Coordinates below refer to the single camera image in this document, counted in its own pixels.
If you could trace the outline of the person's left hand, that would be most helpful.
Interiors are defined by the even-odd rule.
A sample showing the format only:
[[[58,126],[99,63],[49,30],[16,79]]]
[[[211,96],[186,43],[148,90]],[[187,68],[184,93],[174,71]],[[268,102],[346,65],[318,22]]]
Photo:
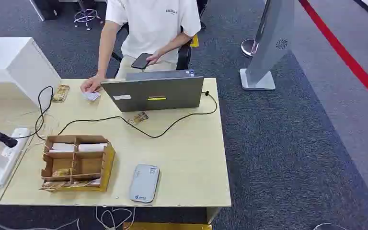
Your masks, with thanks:
[[[162,55],[163,55],[163,53],[161,51],[156,51],[154,54],[147,57],[146,60],[148,62],[148,65],[156,64],[158,62],[158,60],[161,58]]]

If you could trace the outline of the person's right hand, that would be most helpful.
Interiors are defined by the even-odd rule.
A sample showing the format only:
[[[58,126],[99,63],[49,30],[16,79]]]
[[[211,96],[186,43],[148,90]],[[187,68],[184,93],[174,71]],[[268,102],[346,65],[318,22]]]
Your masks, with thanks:
[[[98,91],[101,87],[101,83],[106,80],[105,76],[102,75],[94,75],[89,79],[85,80],[80,86],[80,90],[82,93],[92,93]]]

